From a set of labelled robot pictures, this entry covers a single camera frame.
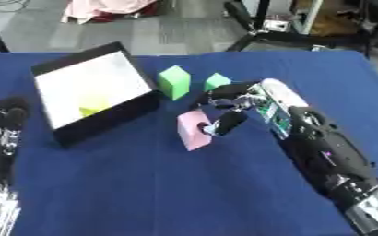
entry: blue tablecloth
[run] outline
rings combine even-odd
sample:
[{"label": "blue tablecloth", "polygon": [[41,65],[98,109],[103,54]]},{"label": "blue tablecloth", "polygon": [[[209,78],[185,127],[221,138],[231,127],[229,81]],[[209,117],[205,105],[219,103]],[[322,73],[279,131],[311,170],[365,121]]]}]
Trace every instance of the blue tablecloth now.
[{"label": "blue tablecloth", "polygon": [[30,75],[31,65],[59,56],[0,54],[0,99],[19,94],[32,105],[16,164],[23,210],[13,236],[354,235],[261,119],[251,114],[228,136],[187,152],[176,116],[215,72],[237,81],[274,77],[335,119],[378,163],[378,74],[362,55],[138,57],[150,77],[180,65],[193,76],[191,94],[68,150],[54,142]]}]

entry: green cube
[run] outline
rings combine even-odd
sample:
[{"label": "green cube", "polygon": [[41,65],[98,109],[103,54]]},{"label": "green cube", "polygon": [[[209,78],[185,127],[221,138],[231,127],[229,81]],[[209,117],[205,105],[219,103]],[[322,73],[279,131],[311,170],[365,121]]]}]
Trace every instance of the green cube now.
[{"label": "green cube", "polygon": [[159,74],[159,89],[171,100],[178,100],[189,92],[191,75],[175,65]]},{"label": "green cube", "polygon": [[230,79],[222,76],[221,74],[215,73],[205,83],[205,91],[209,91],[221,85],[229,85],[230,83],[231,83]]}]

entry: pink cloth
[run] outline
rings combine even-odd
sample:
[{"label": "pink cloth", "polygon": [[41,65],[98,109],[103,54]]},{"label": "pink cloth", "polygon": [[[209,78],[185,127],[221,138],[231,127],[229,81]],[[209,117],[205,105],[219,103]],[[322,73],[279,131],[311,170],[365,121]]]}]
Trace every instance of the pink cloth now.
[{"label": "pink cloth", "polygon": [[136,12],[157,0],[72,0],[62,18],[66,23],[69,17],[76,18],[79,24],[98,16],[101,11],[114,14]]},{"label": "pink cloth", "polygon": [[212,137],[204,135],[197,128],[199,123],[210,124],[207,116],[201,111],[187,112],[178,116],[178,133],[188,151],[208,145]]}]

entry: pink cube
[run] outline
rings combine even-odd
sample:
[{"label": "pink cube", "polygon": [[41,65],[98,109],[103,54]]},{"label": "pink cube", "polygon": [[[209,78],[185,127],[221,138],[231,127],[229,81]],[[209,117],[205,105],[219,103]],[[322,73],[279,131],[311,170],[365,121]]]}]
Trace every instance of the pink cube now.
[{"label": "pink cube", "polygon": [[187,112],[178,116],[178,132],[188,151],[208,145],[212,137],[200,132],[199,123],[210,124],[202,110]]}]

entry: cable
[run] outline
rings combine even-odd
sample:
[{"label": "cable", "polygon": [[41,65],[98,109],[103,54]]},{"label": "cable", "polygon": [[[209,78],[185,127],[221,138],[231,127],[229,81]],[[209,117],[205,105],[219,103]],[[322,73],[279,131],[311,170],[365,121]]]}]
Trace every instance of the cable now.
[{"label": "cable", "polygon": [[18,12],[25,9],[29,2],[30,0],[0,0],[0,12]]}]

